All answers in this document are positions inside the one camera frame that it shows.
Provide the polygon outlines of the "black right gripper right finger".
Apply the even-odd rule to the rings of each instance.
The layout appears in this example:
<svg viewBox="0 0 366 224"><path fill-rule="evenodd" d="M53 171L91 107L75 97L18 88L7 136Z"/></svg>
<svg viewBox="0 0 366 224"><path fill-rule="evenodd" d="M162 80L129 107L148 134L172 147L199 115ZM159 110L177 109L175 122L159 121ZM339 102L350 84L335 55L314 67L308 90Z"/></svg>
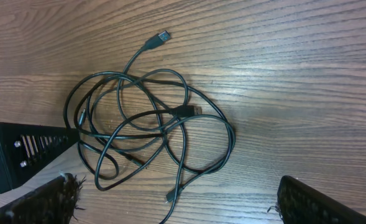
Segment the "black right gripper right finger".
<svg viewBox="0 0 366 224"><path fill-rule="evenodd" d="M366 216L284 175L274 209L284 224L366 224Z"/></svg>

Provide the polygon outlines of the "black USB cable blue plug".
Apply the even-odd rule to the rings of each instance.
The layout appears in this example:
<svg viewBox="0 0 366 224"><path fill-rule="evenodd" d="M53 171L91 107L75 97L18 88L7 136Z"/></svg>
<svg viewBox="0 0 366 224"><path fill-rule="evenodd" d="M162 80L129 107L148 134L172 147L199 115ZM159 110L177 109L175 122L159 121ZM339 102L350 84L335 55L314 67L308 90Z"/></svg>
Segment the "black USB cable blue plug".
<svg viewBox="0 0 366 224"><path fill-rule="evenodd" d="M69 93L69 95L66 98L65 101L65 105L63 108L63 119L65 122L65 125L67 128L70 128L70 123L68 121L68 106L70 103L70 100L72 98L72 96L74 95L74 93L79 89L79 87L81 85L83 85L85 82L87 82L88 80L98 77L98 76L102 76L104 75L105 78L100 80L99 82L97 82L97 84L95 84L95 86L92 87L92 89L90 89L89 92L87 92L87 94L85 94L85 96L82 98L82 100L78 103L78 106L76 107L76 109L80 109L83 103L86 103L86 111L84 113L84 117L88 119L89 121L89 131L92 130L96 130L97 129L94 127L93 122L92 122L92 112L94 111L97 103L99 100L101 100L101 98L108 94L109 92L115 91L116 92L116 96L117 96L117 106L118 106L118 110L121 114L121 116L124 117L124 120L127 119L127 117L125 117L125 114L121 108L121 102L120 102L120 91L124 88L129 88L130 86L134 85L137 86L139 89L141 89L149 98L154 110L164 110L167 109L168 107L162 102L160 101L158 98L156 98L155 96L153 96L148 89L146 89L146 87L144 87L144 83L145 82L152 82L155 83L155 80L151 80L148 79L148 76L151 76L153 74L156 73L161 73L161 72L166 72L166 73L171 73L175 76L177 76L180 79L180 82L170 82L171 85L176 85L176 86L180 86L184 89L185 91L185 98L184 98L184 102L183 105L187 105L188 104L188 97L189 97L189 90L190 87L188 86L188 84L186 83L185 79L176 71L174 70L170 70L170 69L158 69L158 70L153 70L147 74L145 74L142 77L133 77L127 74L127 72L129 71L131 65L134 63L134 61L136 60L136 58L143 52L147 51L147 50L152 50L155 49L161 45L163 45L166 41L168 41L171 38L170 34L167 31L163 31L159 34L155 34L153 37L149 38L144 44L143 46L141 46L141 48L132 56L132 58L128 61L128 63L126 64L126 66L124 67L122 72L99 72L99 73L95 73L92 75L89 75L87 77L85 77L84 79L82 79L76 86L73 87L73 89L71 90L71 92ZM158 119L158 126L160 126L161 124L166 124L169 120L172 119L172 115L170 114L160 114L157 116ZM77 112L74 112L74 123L75 121L78 121L77 118ZM120 132L119 135L122 136L131 136L131 135L142 135L142 134L147 134L146 131L142 131L141 130L142 127L137 126L135 124L133 124L132 122L130 122L129 124L127 124L126 126L124 126Z"/></svg>

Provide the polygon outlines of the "black USB cable metal plug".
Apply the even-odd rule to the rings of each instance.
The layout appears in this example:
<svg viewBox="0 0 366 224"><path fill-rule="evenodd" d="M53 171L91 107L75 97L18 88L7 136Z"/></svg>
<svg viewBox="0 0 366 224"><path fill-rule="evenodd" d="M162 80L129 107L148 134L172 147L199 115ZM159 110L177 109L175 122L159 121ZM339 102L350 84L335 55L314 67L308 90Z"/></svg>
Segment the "black USB cable metal plug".
<svg viewBox="0 0 366 224"><path fill-rule="evenodd" d="M157 128L153 129L145 129L142 128L142 131L146 131L147 134L142 135L131 135L131 136L122 136L119 135L120 130L132 122L135 119L147 116L147 115L160 115L160 114L170 114L172 115L172 119L169 120L166 124L161 124ZM187 140L187 133L185 129L185 123L191 119L199 119L199 118L209 118L209 119L216 119L226 126L227 131L227 137L228 137L228 146L227 146L227 152L225 156L223 156L219 161L217 161L215 164L203 169L192 169L185 165L185 157L186 157L186 151L188 147L188 140ZM165 223L170 216L172 215L176 201L178 196L181 194L181 192L193 181L200 178L203 175L206 174L212 174L220 169L222 169L226 162L228 161L231 152L235 146L236 143L236 134L234 132L233 127L231 124L227 121L226 117L223 114L220 114L219 116L211 115L211 114L202 114L201 108L193 105L181 105L177 106L175 108L167 108L164 110L152 110L152 111L146 111L142 112L136 115L131 116L130 118L125 119L115 130L112 134L100 134L96 130L87 131L81 128L81 122L75 121L75 126L78 128L78 130L88 136L92 136L94 138L99 138L100 143L103 144L104 148L102 150L93 147L92 145L89 145L88 143L84 141L79 141L77 148L78 148L78 154L83 162L84 166L89 170L90 173L94 175L94 182L98 190L100 191L107 191L110 190L123 182L127 181L131 177L138 174L143 169L146 169L148 165L161 153L163 149L166 149L169 153L169 156L172 158L172 160L178 165L178 171L176 176L176 183L175 188L171 190L166 195L166 200L168 203L171 203L171 207L165 218L161 221L162 223ZM178 159L174 153L170 150L168 145L168 139L167 134L172 131L175 127L179 126L183 135L183 149L182 149L182 155L181 158ZM119 149L114 146L112 146L112 142L115 139L123 140L123 139L147 139L150 138L151 141L147 144L140 146L135 149ZM132 156L131 154L136 151L141 151L149 146L151 146L153 143L158 141L159 139L162 140L162 143L160 147L154 152L154 154L145 162L138 160L136 157ZM115 179L119 175L119 165L116 162L116 160L108 154L108 150L112 149L119 153L120 155L124 156L128 160L135 163L138 168L124 177L123 179L107 186L103 187L99 184L99 179L103 180L112 180Z"/></svg>

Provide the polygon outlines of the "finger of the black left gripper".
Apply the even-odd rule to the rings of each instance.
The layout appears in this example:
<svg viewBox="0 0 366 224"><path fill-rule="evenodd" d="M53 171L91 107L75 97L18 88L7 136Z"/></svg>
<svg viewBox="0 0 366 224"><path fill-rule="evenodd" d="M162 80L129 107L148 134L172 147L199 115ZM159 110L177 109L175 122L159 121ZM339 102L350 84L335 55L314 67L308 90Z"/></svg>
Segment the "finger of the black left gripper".
<svg viewBox="0 0 366 224"><path fill-rule="evenodd" d="M73 128L0 123L0 194L24 185L79 140Z"/></svg>

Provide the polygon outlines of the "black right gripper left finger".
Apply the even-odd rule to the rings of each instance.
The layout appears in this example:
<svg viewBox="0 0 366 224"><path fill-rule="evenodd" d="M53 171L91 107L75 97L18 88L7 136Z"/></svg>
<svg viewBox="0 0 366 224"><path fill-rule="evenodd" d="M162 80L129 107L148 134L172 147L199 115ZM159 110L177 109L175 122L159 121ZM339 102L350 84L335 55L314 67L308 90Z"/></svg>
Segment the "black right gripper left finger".
<svg viewBox="0 0 366 224"><path fill-rule="evenodd" d="M0 208L0 224L69 224L84 179L64 173Z"/></svg>

